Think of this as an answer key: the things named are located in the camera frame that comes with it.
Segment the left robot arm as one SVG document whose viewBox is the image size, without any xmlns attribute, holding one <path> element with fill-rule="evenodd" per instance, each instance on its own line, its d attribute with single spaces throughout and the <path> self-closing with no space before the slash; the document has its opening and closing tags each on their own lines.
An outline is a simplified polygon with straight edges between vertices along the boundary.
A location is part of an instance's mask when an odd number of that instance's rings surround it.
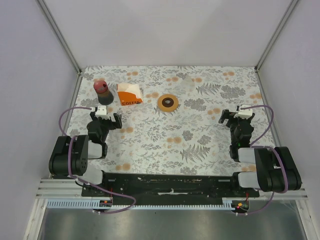
<svg viewBox="0 0 320 240">
<path fill-rule="evenodd" d="M 49 159 L 48 168 L 53 176 L 70 177 L 87 185 L 93 184 L 93 191 L 103 197 L 110 192 L 109 182 L 103 180 L 104 172 L 89 165 L 88 160 L 106 157 L 107 136 L 110 131 L 122 128 L 122 116 L 90 113 L 91 121 L 87 124 L 87 134 L 60 136 L 57 138 Z"/>
</svg>

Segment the orange coffee filter box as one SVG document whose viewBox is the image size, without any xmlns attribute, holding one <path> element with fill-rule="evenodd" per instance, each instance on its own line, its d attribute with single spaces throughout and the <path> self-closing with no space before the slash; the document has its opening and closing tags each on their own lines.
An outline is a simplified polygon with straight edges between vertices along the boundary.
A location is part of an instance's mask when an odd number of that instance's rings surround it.
<svg viewBox="0 0 320 240">
<path fill-rule="evenodd" d="M 117 94 L 122 106 L 142 104 L 143 94 L 138 84 L 119 83 Z"/>
</svg>

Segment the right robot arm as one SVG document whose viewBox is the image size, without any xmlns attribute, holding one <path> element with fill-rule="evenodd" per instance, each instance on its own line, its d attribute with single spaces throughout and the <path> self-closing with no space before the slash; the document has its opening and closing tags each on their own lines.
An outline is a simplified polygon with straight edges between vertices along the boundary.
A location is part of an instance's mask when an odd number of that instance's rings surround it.
<svg viewBox="0 0 320 240">
<path fill-rule="evenodd" d="M 251 121 L 254 116 L 252 107 L 242 105 L 236 112 L 224 109 L 218 121 L 220 124 L 227 121 L 226 127 L 230 130 L 230 157 L 239 163 L 255 165 L 255 171 L 233 174 L 236 180 L 229 184 L 230 193 L 240 197 L 247 188 L 277 193 L 300 190 L 302 179 L 288 147 L 251 144 L 254 131 Z"/>
</svg>

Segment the black carafe with red lid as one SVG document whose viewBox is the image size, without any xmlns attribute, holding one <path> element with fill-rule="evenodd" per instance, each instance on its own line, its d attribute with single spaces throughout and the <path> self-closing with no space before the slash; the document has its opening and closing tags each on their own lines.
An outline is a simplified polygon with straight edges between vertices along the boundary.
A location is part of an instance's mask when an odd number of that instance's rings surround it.
<svg viewBox="0 0 320 240">
<path fill-rule="evenodd" d="M 97 94 L 98 102 L 101 105 L 110 105 L 114 101 L 114 95 L 109 90 L 107 83 L 104 80 L 97 80 L 93 84 L 93 88 Z"/>
</svg>

